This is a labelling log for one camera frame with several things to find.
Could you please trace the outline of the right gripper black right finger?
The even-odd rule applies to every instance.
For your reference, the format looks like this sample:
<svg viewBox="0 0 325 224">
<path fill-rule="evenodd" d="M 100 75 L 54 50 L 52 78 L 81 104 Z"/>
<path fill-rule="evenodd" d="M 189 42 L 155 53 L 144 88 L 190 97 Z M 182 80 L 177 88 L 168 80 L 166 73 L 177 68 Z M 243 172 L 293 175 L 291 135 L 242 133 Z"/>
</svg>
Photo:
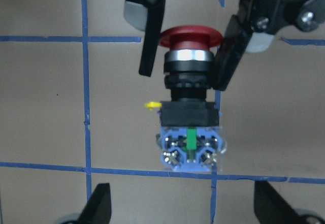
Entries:
<svg viewBox="0 0 325 224">
<path fill-rule="evenodd" d="M 261 224 L 305 223 L 267 181 L 254 183 L 254 214 Z"/>
</svg>

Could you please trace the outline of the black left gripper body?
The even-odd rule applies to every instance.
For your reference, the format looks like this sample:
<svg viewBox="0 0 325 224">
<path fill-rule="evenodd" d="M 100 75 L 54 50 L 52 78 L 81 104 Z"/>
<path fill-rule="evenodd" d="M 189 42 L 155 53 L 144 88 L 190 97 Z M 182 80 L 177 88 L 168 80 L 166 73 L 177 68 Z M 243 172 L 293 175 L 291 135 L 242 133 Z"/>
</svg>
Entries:
<svg viewBox="0 0 325 224">
<path fill-rule="evenodd" d="M 125 0 L 124 17 L 136 29 L 144 31 L 149 8 L 163 0 Z M 279 30 L 293 25 L 303 32 L 316 30 L 324 23 L 324 0 L 239 0 L 236 14 L 246 21 L 252 37 L 245 52 L 261 52 Z"/>
</svg>

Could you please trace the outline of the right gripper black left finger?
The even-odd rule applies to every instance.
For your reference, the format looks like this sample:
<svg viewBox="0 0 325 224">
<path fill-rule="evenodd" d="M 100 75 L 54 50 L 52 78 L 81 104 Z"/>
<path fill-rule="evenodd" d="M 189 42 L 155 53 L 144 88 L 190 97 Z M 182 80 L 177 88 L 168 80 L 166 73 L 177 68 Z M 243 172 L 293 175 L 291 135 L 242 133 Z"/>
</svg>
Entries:
<svg viewBox="0 0 325 224">
<path fill-rule="evenodd" d="M 110 183 L 100 183 L 82 210 L 80 223 L 110 223 L 111 215 Z"/>
</svg>

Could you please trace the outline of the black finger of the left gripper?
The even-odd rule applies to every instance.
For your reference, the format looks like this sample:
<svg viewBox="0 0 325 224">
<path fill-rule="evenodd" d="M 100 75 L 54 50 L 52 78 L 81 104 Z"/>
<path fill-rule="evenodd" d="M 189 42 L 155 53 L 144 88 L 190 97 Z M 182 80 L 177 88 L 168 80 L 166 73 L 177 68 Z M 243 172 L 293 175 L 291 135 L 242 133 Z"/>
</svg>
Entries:
<svg viewBox="0 0 325 224">
<path fill-rule="evenodd" d="M 160 39 L 160 31 L 163 24 L 166 1 L 154 8 L 149 8 L 145 37 L 141 54 L 139 74 L 150 77 L 152 74 L 156 51 Z"/>
<path fill-rule="evenodd" d="M 246 21 L 238 15 L 232 15 L 227 25 L 223 42 L 215 55 L 212 87 L 215 90 L 226 90 L 248 43 L 252 30 Z"/>
</svg>

